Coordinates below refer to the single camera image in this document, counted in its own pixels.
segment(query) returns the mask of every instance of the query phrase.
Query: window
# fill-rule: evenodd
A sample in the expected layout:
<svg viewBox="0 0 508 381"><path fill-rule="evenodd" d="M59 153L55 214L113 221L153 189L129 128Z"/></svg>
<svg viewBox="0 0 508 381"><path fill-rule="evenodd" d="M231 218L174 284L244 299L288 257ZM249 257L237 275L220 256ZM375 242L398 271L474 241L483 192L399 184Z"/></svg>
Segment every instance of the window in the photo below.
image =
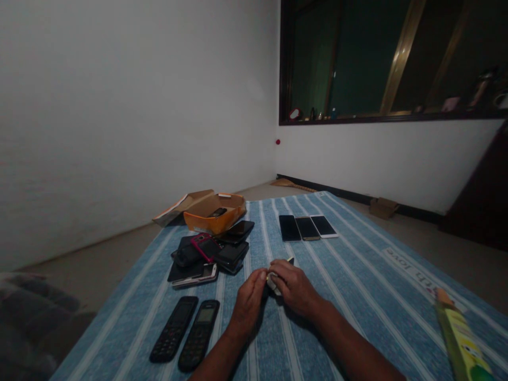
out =
<svg viewBox="0 0 508 381"><path fill-rule="evenodd" d="M505 116L507 16L505 0L283 0L279 121L440 117L448 98L447 117Z"/></svg>

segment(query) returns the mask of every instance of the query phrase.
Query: floor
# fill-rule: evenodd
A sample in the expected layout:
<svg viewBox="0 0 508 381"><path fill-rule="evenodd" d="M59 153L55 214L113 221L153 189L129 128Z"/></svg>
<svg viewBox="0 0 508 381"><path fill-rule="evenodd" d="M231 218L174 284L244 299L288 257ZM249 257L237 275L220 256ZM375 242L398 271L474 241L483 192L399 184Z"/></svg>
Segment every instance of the floor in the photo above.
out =
<svg viewBox="0 0 508 381"><path fill-rule="evenodd" d="M254 201L307 192L266 183L238 193ZM508 315L506 287L500 287L508 268L506 252L439 232L436 225L409 217L395 215L385 221L370 215L367 205L345 201ZM81 301L80 312L97 312L159 231L159 226L149 224L21 271L46 275L49 283Z"/></svg>

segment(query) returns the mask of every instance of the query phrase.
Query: hand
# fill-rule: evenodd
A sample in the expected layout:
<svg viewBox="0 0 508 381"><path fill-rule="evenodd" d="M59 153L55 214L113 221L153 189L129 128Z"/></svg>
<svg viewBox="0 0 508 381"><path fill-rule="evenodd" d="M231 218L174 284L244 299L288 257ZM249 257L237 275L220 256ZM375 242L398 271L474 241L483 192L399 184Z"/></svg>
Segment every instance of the hand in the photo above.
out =
<svg viewBox="0 0 508 381"><path fill-rule="evenodd" d="M314 289L303 270L293 266L288 261L276 259L272 261L268 272L274 272L279 277L271 277L282 293L284 302L298 315L311 319L317 305L323 298Z"/></svg>
<svg viewBox="0 0 508 381"><path fill-rule="evenodd" d="M252 272L245 283L238 289L237 302L225 334L234 339L247 340L256 326L261 297L266 283L266 269Z"/></svg>

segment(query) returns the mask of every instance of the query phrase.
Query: striped blanket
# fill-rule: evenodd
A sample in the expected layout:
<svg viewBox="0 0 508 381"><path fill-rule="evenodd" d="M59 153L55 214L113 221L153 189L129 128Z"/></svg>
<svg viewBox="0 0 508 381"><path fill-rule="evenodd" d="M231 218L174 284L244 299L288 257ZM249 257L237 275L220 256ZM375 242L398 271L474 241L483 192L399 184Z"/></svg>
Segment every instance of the striped blanket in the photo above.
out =
<svg viewBox="0 0 508 381"><path fill-rule="evenodd" d="M284 243L279 214L324 214L335 239ZM452 379L434 310L443 287L464 312L497 379L508 378L508 319L328 192L247 203L254 221L250 251L235 276L176 291L166 281L185 226L168 227L146 249L108 299L52 380L183 380L177 357L152 364L149 353L180 297L217 299L209 349L231 317L238 288L274 258L295 257L316 290L409 379ZM343 379L309 324L269 298L256 339L234 379Z"/></svg>

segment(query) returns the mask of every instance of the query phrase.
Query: cardboard box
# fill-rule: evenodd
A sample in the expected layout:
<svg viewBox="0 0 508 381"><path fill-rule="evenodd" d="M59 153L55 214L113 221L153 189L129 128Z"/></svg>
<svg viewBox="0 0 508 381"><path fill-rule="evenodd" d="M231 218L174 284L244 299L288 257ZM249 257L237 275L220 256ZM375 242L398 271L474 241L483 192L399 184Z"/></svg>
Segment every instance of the cardboard box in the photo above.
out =
<svg viewBox="0 0 508 381"><path fill-rule="evenodd" d="M202 190L199 192L188 193L184 195L178 202L173 204L169 209L166 209L157 217L152 220L160 225L161 227L166 227L171 221L179 217L184 211L189 209L191 206L197 204L203 198L211 196L215 194L213 189Z"/></svg>
<svg viewBox="0 0 508 381"><path fill-rule="evenodd" d="M208 217L219 208L226 208L226 212L219 217ZM218 193L202 198L184 212L185 223L189 230L221 234L232 227L245 214L245 199L243 196Z"/></svg>
<svg viewBox="0 0 508 381"><path fill-rule="evenodd" d="M369 211L372 215L388 220L398 209L399 204L386 198L373 198L370 200Z"/></svg>

